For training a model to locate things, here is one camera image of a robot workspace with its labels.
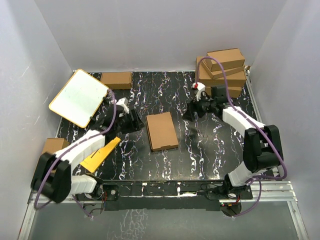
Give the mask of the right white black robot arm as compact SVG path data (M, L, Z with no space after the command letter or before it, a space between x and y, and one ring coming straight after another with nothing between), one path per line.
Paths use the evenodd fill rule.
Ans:
M211 94L206 93L202 83L193 83L192 89L195 96L187 103L184 120L193 122L195 117L213 113L243 137L242 163L225 175L222 185L206 187L206 191L233 199L264 172L283 165L280 131L275 125L256 121L234 105L224 85L212 86Z

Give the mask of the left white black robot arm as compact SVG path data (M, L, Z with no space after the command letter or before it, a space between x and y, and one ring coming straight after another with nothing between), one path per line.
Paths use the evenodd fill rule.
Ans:
M118 133L140 131L144 123L135 109L117 110L115 116L101 116L77 141L54 153L45 152L38 160L30 187L50 201L61 203L69 195L87 194L97 200L103 187L87 174L73 175L74 169L94 152L105 147Z

